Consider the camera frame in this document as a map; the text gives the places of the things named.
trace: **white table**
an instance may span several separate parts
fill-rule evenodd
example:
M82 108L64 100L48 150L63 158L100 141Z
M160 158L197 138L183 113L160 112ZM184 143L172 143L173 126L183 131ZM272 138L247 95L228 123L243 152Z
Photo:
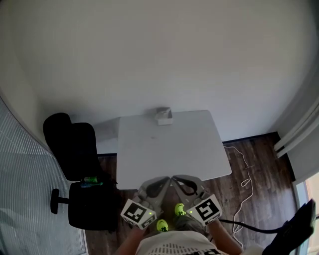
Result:
M138 189L158 176L188 174L208 180L231 174L226 152L209 111L173 113L173 124L154 116L120 118L117 188Z

